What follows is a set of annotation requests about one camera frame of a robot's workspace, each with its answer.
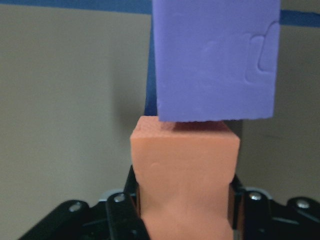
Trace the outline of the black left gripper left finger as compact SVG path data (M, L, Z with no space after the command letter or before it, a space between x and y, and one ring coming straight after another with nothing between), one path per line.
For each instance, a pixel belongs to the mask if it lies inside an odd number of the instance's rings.
M122 192L107 198L106 213L111 240L149 240L140 215L139 185L131 166Z

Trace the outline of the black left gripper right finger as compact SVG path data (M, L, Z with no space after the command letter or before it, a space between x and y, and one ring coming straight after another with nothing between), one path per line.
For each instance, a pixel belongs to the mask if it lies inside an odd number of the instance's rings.
M235 240L274 240L271 195L261 188L245 187L237 175L228 188L228 222Z

